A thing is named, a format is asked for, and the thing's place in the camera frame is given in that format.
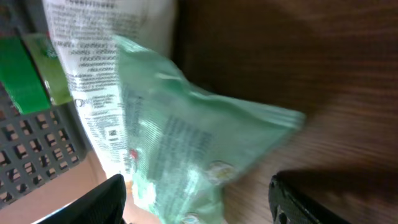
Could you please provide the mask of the white cream tube gold cap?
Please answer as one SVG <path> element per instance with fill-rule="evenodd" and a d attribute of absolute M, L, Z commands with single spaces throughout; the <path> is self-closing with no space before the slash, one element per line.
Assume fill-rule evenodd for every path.
<path fill-rule="evenodd" d="M 50 39 L 107 177 L 132 179 L 115 35 L 170 55 L 174 0 L 44 0 Z"/>

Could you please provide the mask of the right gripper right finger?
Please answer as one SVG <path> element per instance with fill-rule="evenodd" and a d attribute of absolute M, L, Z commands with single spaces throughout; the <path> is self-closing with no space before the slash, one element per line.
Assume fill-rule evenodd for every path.
<path fill-rule="evenodd" d="M 279 175 L 271 178 L 268 199 L 273 224 L 349 224 Z"/>

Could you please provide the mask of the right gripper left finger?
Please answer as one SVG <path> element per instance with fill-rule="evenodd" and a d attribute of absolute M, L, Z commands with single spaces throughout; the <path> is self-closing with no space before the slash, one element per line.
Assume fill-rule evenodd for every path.
<path fill-rule="evenodd" d="M 116 174 L 40 224 L 125 224 L 124 177 Z"/>

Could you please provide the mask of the teal snack packet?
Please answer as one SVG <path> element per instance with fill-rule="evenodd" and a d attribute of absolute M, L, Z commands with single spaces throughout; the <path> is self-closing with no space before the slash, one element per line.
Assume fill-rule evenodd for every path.
<path fill-rule="evenodd" d="M 303 113 L 206 91 L 163 55 L 115 42 L 136 205 L 162 223 L 222 223 L 222 188 L 299 130 Z"/>

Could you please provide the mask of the green red snack bag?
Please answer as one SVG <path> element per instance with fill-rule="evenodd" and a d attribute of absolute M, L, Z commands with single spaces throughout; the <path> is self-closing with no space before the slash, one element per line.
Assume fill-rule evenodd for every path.
<path fill-rule="evenodd" d="M 22 114 L 73 100 L 58 55 L 44 34 L 1 37 L 1 84 Z"/>

